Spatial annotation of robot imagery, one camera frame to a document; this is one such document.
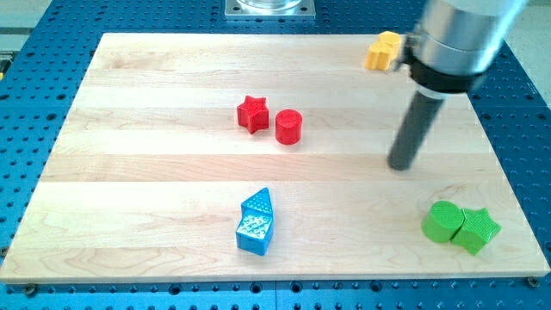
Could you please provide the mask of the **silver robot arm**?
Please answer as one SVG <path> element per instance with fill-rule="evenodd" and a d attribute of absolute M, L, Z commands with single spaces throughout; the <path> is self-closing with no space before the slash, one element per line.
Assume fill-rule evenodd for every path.
<path fill-rule="evenodd" d="M 526 0 L 427 1 L 399 56 L 417 84 L 416 99 L 443 101 L 478 88 L 526 4 Z"/>

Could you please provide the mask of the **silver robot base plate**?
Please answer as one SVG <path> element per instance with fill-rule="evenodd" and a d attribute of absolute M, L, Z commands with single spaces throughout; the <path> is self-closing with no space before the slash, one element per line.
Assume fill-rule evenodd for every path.
<path fill-rule="evenodd" d="M 314 20 L 314 0 L 224 0 L 226 20 Z"/>

